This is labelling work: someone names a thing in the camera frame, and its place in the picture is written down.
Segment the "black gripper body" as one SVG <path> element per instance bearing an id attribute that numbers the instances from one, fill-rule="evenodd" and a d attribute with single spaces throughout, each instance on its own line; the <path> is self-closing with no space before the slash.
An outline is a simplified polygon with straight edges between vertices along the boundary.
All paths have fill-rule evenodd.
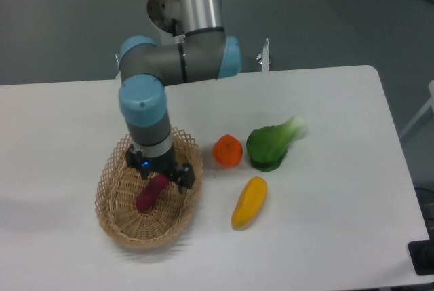
<path id="1" fill-rule="evenodd" d="M 147 168 L 149 173 L 155 172 L 165 176 L 169 181 L 174 182 L 176 166 L 179 164 L 175 158 L 174 147 L 158 157 L 146 157 L 141 150 L 136 150 L 131 144 L 125 152 L 127 167 L 139 172 L 140 168 Z"/>

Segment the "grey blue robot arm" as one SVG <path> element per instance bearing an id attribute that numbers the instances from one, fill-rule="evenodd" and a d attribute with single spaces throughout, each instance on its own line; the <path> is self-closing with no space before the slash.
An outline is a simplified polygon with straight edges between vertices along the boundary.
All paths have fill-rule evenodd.
<path id="1" fill-rule="evenodd" d="M 147 7 L 159 17 L 155 25 L 180 41 L 158 46 L 137 35 L 120 48 L 119 107 L 132 139 L 125 158 L 141 177 L 155 172 L 185 191 L 196 177 L 190 164 L 176 161 L 165 88 L 235 76 L 241 51 L 225 33 L 221 0 L 149 0 Z"/>

